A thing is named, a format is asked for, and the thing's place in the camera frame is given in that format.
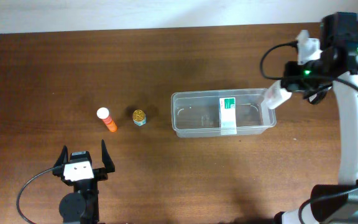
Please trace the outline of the white green medicine box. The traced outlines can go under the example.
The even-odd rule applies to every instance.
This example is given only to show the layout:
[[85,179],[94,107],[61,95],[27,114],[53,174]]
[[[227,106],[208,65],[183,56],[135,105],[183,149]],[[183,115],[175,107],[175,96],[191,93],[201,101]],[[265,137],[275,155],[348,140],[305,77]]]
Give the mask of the white green medicine box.
[[219,124],[222,136],[237,134],[236,99],[234,97],[219,99]]

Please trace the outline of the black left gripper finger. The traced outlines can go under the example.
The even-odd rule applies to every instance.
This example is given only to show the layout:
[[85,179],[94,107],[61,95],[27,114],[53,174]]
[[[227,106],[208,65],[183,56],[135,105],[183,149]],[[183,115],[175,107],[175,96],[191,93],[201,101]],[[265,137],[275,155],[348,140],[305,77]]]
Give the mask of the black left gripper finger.
[[64,145],[53,167],[56,170],[61,169],[67,162],[68,162],[68,148],[66,147],[66,145]]
[[102,162],[104,164],[104,167],[106,169],[107,173],[115,172],[115,165],[108,153],[105,141],[101,140],[101,152],[102,152]]

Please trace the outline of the clear plastic container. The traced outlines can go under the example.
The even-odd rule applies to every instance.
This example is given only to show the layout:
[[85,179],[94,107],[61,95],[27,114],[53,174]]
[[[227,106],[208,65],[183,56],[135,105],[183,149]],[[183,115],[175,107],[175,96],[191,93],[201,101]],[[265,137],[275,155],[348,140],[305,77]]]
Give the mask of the clear plastic container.
[[180,138],[261,134],[276,125],[265,88],[177,92],[171,97],[172,128]]

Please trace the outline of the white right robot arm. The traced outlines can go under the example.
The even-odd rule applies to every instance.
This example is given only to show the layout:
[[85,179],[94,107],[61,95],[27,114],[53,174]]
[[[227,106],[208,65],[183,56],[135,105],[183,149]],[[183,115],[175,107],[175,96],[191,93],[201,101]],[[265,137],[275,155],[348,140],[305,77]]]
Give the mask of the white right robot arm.
[[335,185],[313,187],[294,211],[276,214],[275,223],[358,223],[358,26],[357,14],[337,12],[322,19],[321,36],[302,31],[291,46],[297,61],[285,64],[267,93],[274,109],[301,93],[320,103],[329,90],[336,96],[341,129],[341,163]]

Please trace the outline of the orange tablet tube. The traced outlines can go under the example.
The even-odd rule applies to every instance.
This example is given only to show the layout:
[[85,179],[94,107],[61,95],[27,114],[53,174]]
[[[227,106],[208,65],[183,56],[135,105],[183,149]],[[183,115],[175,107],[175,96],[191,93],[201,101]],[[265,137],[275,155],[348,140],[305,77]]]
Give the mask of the orange tablet tube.
[[106,127],[110,130],[110,132],[116,132],[117,131],[117,125],[113,121],[109,110],[105,107],[99,108],[96,112],[96,115],[99,119],[103,121],[103,123],[106,125]]

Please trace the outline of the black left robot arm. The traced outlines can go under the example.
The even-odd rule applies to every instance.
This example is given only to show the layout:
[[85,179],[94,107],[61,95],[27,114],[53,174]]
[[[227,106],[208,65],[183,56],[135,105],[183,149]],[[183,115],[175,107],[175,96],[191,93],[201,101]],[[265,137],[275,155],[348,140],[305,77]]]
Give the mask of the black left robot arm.
[[73,187],[73,192],[65,195],[59,204],[63,223],[99,222],[98,183],[108,180],[108,174],[115,171],[104,141],[101,141],[101,155],[104,166],[92,168],[88,151],[69,154],[67,147],[63,147],[52,171],[64,184]]

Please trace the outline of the gold lid small jar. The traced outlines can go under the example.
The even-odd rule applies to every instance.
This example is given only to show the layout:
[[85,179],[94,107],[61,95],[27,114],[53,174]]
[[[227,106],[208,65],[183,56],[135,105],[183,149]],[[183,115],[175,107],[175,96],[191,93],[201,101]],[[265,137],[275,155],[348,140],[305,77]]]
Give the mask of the gold lid small jar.
[[135,110],[132,114],[132,120],[136,125],[142,126],[146,123],[147,118],[142,110]]

